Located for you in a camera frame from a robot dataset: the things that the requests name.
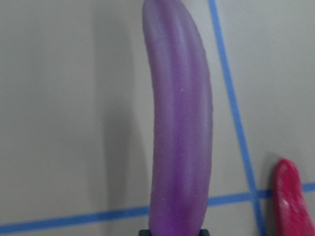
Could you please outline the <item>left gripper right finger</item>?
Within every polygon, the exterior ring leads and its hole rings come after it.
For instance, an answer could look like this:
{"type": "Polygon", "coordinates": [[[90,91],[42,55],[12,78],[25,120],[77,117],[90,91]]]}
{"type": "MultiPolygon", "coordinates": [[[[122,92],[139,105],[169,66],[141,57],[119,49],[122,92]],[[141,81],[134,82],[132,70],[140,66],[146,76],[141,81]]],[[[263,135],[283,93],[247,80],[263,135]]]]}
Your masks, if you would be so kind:
{"type": "Polygon", "coordinates": [[[207,229],[201,229],[198,236],[210,236],[210,233],[207,229]]]}

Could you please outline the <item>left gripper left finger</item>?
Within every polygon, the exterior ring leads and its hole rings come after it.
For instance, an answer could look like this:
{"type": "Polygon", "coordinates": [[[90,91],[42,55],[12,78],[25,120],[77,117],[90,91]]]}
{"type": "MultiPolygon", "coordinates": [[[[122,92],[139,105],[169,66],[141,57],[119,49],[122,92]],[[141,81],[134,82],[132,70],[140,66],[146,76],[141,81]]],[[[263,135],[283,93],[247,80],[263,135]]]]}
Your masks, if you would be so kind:
{"type": "Polygon", "coordinates": [[[140,230],[138,232],[138,236],[151,236],[151,232],[149,229],[140,230]]]}

